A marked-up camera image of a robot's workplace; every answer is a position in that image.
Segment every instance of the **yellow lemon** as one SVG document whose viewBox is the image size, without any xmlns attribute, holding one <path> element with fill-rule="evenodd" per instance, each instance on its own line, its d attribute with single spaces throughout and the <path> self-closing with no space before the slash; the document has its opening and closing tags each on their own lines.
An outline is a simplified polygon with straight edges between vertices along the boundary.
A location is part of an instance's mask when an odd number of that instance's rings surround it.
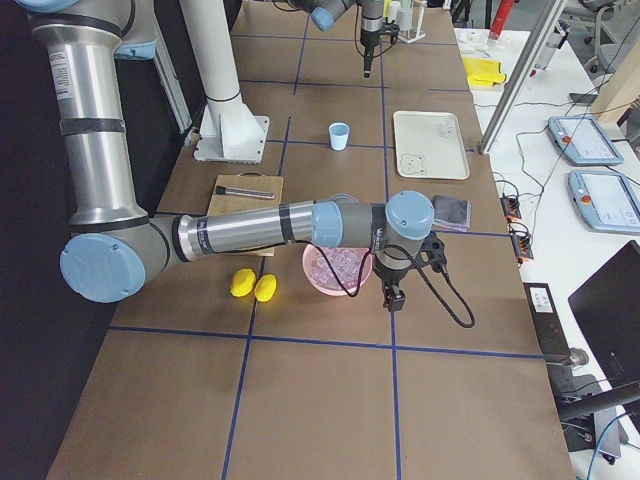
<svg viewBox="0 0 640 480">
<path fill-rule="evenodd" d="M 254 294 L 256 296 L 256 300 L 259 302 L 268 302 L 273 297 L 273 294 L 276 293 L 276 285 L 277 285 L 275 275 L 265 275 L 256 285 L 256 289 L 254 290 Z"/>
<path fill-rule="evenodd" d="M 250 268 L 243 268 L 233 274 L 231 279 L 231 295 L 244 297 L 251 293 L 256 283 L 256 274 Z"/>
</svg>

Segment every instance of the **wooden cutting board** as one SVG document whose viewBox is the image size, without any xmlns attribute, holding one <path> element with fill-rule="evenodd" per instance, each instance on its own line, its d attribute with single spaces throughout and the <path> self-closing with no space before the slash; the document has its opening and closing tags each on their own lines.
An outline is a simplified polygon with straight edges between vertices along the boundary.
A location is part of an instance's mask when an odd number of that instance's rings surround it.
<svg viewBox="0 0 640 480">
<path fill-rule="evenodd" d="M 217 216 L 225 213 L 242 212 L 245 210 L 256 210 L 260 208 L 277 207 L 282 197 L 282 177 L 240 174 L 240 175 L 218 175 L 213 188 L 211 202 L 207 215 Z M 258 198 L 238 197 L 235 195 L 216 195 L 217 186 L 244 188 L 247 190 L 258 190 L 261 192 L 275 193 L 273 200 L 262 200 Z M 265 248 L 256 252 L 247 252 L 237 255 L 259 255 L 273 256 L 274 248 Z"/>
</svg>

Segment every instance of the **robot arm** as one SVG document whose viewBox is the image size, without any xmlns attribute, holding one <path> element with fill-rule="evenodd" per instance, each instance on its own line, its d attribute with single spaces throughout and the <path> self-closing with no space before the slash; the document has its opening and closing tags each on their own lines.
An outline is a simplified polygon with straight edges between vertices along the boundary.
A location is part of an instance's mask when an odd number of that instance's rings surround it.
<svg viewBox="0 0 640 480">
<path fill-rule="evenodd" d="M 320 247 L 370 248 L 385 306 L 401 307 L 398 283 L 424 250 L 433 221 L 426 197 L 402 192 L 386 205 L 309 201 L 220 217 L 150 221 L 135 199 L 114 55 L 149 54 L 143 47 L 153 45 L 153 31 L 146 27 L 152 0 L 18 2 L 33 13 L 33 34 L 49 52 L 76 191 L 73 238 L 60 256 L 73 290 L 96 302 L 114 302 L 135 294 L 166 268 L 201 255 L 311 241 Z M 367 23 L 370 32 L 377 26 Z"/>
<path fill-rule="evenodd" d="M 308 201 L 215 217 L 157 218 L 146 230 L 135 227 L 77 235 L 67 244 L 60 263 L 73 290 L 93 301 L 111 302 L 133 295 L 160 271 L 203 255 L 297 242 L 365 247 L 375 255 L 374 271 L 383 283 L 384 306 L 399 310 L 404 303 L 399 282 L 425 251 L 425 239 L 433 239 L 433 215 L 427 197 L 405 191 L 386 205 Z M 162 243 L 143 241 L 158 237 Z"/>
<path fill-rule="evenodd" d="M 360 44 L 364 47 L 362 57 L 365 78 L 371 76 L 371 66 L 375 49 L 380 45 L 380 37 L 389 35 L 392 45 L 398 39 L 399 27 L 384 19 L 384 0 L 287 0 L 287 3 L 309 13 L 313 23 L 323 32 L 332 28 L 354 3 L 361 6 Z"/>
</svg>

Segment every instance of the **blue joint cap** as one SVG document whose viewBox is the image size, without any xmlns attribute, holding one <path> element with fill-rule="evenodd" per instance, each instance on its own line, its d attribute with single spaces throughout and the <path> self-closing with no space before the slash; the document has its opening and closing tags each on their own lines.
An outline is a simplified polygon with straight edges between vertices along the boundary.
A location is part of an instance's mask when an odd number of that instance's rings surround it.
<svg viewBox="0 0 640 480">
<path fill-rule="evenodd" d="M 151 60 L 156 56 L 156 41 L 120 45 L 114 56 L 118 60 Z"/>
<path fill-rule="evenodd" d="M 311 241 L 318 247 L 335 248 L 342 241 L 342 214 L 334 202 L 319 202 L 311 210 Z"/>
<path fill-rule="evenodd" d="M 16 3 L 32 12 L 54 13 L 72 7 L 79 1 L 80 0 L 16 0 Z"/>
<path fill-rule="evenodd" d="M 60 254 L 60 271 L 75 292 L 100 303 L 133 295 L 145 280 L 138 254 L 121 240 L 102 233 L 69 240 Z"/>
<path fill-rule="evenodd" d="M 336 23 L 333 19 L 333 15 L 322 7 L 316 7 L 313 9 L 313 12 L 311 12 L 311 20 L 316 27 L 318 27 L 318 30 L 323 32 L 330 30 Z"/>
<path fill-rule="evenodd" d="M 408 240 L 424 240 L 433 225 L 431 200 L 411 190 L 395 194 L 387 203 L 385 213 L 391 228 Z"/>
</svg>

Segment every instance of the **cup on table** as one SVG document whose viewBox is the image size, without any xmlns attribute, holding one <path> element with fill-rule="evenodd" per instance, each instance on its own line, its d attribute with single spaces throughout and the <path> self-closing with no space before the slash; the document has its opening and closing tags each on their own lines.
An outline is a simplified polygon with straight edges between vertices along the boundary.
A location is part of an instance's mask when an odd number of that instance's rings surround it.
<svg viewBox="0 0 640 480">
<path fill-rule="evenodd" d="M 335 122 L 329 125 L 329 140 L 334 150 L 344 150 L 349 139 L 349 125 Z"/>
</svg>

